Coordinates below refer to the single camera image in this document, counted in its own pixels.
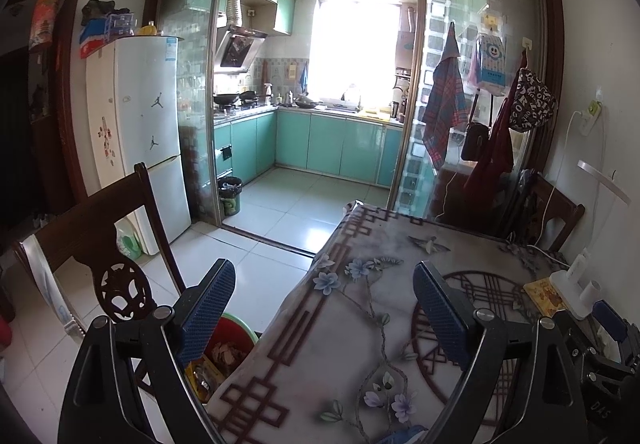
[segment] dining table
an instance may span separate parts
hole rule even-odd
[[[476,308],[524,323],[540,313],[522,286],[561,268],[532,248],[349,204],[254,349],[207,403],[225,441],[420,442],[462,374],[414,294],[414,268],[425,260]],[[514,366],[504,361],[475,442],[494,433]]]

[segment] white tiled floor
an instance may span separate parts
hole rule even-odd
[[[318,252],[358,199],[385,207],[388,190],[285,168],[274,168],[242,190],[240,212],[225,224]]]
[[[269,229],[284,215],[278,212]],[[187,286],[197,284],[218,258],[230,260],[236,267],[236,289],[226,310],[258,332],[264,331],[280,303],[311,264],[310,258],[202,222],[178,237],[172,243],[172,251]],[[145,257],[141,265],[156,302],[173,304],[177,292],[162,258]],[[56,277],[85,324],[103,313],[84,265],[75,260],[66,262]],[[4,388],[40,441],[53,444],[57,441],[60,409],[78,346],[65,335],[22,268],[14,265],[3,282],[16,309],[16,319],[11,322],[13,342],[0,352],[6,360]],[[171,443],[155,400],[144,393],[142,397],[156,439]]]

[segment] white refrigerator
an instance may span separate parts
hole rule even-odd
[[[86,94],[95,165],[103,188],[144,162],[169,242],[191,224],[184,188],[176,99],[178,39],[117,39],[86,60]],[[158,244],[144,208],[127,217],[142,249]]]

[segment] chair back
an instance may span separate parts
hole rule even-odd
[[[17,244],[18,259],[33,274],[36,284],[46,296],[43,284],[48,287],[54,283],[50,274],[74,257],[90,268],[98,303],[114,322],[145,318],[157,305],[145,273],[136,262],[118,250],[114,225],[140,207],[145,208],[164,264],[181,294],[185,290],[184,281],[160,220],[148,172],[142,163],[134,166],[132,174],[89,196],[25,242]],[[36,276],[35,272],[49,278]]]
[[[556,188],[555,191],[553,191],[553,189],[553,186],[549,182],[544,180],[541,175],[537,175],[530,189],[530,196],[536,200],[536,212],[530,219],[527,233],[529,233],[533,239],[533,241],[529,240],[528,243],[533,244],[550,220],[560,218],[564,221],[564,226],[548,248],[550,252],[557,252],[561,249],[562,245],[578,224],[578,221],[584,215],[584,206],[582,204],[574,204],[560,190]],[[549,202],[549,207],[546,209],[546,214],[544,214],[546,203],[550,196],[551,202]]]

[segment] green trash can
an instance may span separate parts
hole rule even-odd
[[[238,177],[221,177],[218,179],[218,196],[225,211],[225,217],[232,217],[240,212],[240,193],[242,181]]]

